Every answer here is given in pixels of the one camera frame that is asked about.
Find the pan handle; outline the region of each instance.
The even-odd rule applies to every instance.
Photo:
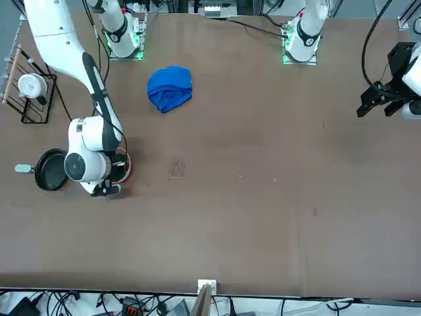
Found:
[[[16,165],[14,171],[17,173],[35,173],[35,167],[31,165]]]

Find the white cup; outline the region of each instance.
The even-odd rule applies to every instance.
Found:
[[[47,83],[38,74],[23,74],[18,81],[19,92],[28,99],[45,97],[47,94]]]

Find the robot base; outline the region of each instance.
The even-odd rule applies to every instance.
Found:
[[[286,24],[284,27],[281,28],[281,34],[288,36],[288,38],[291,38],[291,35],[293,33],[293,25],[291,23],[292,21],[289,21],[288,24]],[[317,55],[314,53],[313,57],[309,61],[301,62],[296,61],[288,52],[286,47],[291,44],[289,39],[282,38],[282,63],[285,65],[290,64],[300,64],[300,65],[317,65]]]
[[[146,35],[146,25],[147,25],[147,13],[143,19],[134,17],[133,18],[133,33],[132,33],[132,40],[135,46],[138,48],[127,57],[118,57],[116,56],[112,50],[110,53],[110,61],[141,61],[143,59],[143,51],[145,50],[145,35]],[[110,39],[107,35],[105,35],[108,41],[108,46],[110,45]]]

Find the tabletop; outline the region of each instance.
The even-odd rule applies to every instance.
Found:
[[[97,58],[86,16],[73,18]],[[0,109],[0,285],[195,292],[211,278],[225,294],[419,299],[419,122],[355,112],[372,22],[327,20],[318,65],[305,66],[283,65],[278,38],[234,23],[151,15],[144,60],[111,62],[107,80],[133,161],[116,197],[75,182],[44,192],[14,172],[66,149],[58,99],[43,126]],[[373,81],[404,39],[396,21],[379,23]],[[39,59],[27,22],[17,43]],[[163,115],[146,83],[168,65],[190,69],[193,98]],[[81,83],[58,85],[73,118],[90,116]]]

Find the metal bracket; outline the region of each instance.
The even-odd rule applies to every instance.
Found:
[[[200,291],[190,316],[209,316],[212,293],[216,293],[216,281],[198,280],[197,288],[200,288]]]

